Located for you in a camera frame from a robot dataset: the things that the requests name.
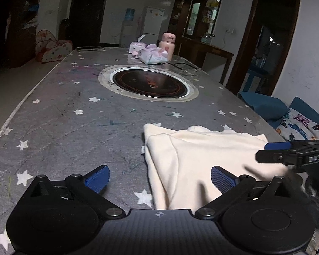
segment blue gripper pad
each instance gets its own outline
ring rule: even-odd
[[[212,183],[222,194],[239,183],[239,178],[220,166],[214,166],[211,170]]]
[[[265,145],[265,150],[289,150],[291,142],[268,143]]]
[[[108,183],[110,179],[110,170],[107,165],[101,165],[93,171],[84,175],[84,185],[91,190],[99,193]]]

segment star-patterned tablecloth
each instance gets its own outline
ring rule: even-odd
[[[174,56],[172,63],[185,62]],[[98,81],[106,67],[142,64],[123,48],[73,51],[40,83],[0,137],[0,255],[12,246],[5,232],[10,212],[32,179],[45,174],[63,180],[101,164],[111,178],[104,197],[123,208],[151,209],[147,165],[142,155],[143,126],[174,130],[201,125],[213,131],[233,129],[269,141],[282,138],[251,108],[213,82],[202,70],[181,64],[157,65],[184,76],[198,90],[187,102],[159,102],[116,94]]]

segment pink butterfly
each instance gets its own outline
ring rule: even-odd
[[[299,121],[300,123],[302,123],[304,125],[304,127],[306,127],[308,129],[308,124],[310,122],[309,119],[305,118],[303,115],[298,114],[298,116],[293,117],[293,119]]]

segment silver bolt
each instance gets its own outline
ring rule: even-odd
[[[198,211],[204,217],[210,217],[215,214],[215,210],[207,207],[203,207]]]
[[[118,217],[123,214],[123,210],[120,208],[112,207],[106,210],[106,213],[111,217]]]

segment round black cooktop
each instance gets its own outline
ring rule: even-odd
[[[128,69],[113,76],[113,81],[124,90],[154,98],[179,98],[187,88],[179,80],[166,74]]]

